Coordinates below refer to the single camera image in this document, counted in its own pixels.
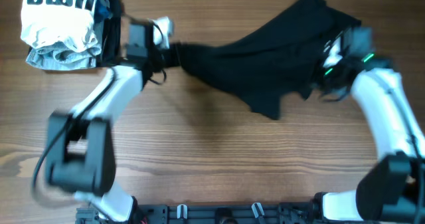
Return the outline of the black t-shirt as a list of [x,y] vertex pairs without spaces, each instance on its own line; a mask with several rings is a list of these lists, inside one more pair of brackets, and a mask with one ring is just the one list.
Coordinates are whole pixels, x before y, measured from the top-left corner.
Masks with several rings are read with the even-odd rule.
[[235,95],[252,112],[272,120],[281,116],[283,95],[309,98],[325,46],[361,21],[325,0],[297,0],[271,21],[233,43],[212,47],[173,43],[165,52],[166,67],[180,66],[204,83]]

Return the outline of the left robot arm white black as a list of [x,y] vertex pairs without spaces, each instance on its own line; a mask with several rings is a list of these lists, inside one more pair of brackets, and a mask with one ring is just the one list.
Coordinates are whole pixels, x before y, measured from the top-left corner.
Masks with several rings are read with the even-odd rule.
[[104,79],[70,112],[53,112],[48,119],[46,148],[33,178],[44,167],[46,184],[89,203],[99,223],[147,223],[136,198],[115,180],[112,128],[152,74],[164,71],[173,31],[171,21],[130,23],[126,55],[105,64]]

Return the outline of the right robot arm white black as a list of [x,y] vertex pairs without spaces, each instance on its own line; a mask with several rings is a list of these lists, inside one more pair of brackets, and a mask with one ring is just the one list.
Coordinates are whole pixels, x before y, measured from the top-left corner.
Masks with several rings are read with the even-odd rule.
[[352,96],[373,135],[377,164],[356,189],[318,195],[327,221],[424,222],[424,135],[402,77],[377,56],[370,28],[348,28],[329,41],[314,85],[338,101]]

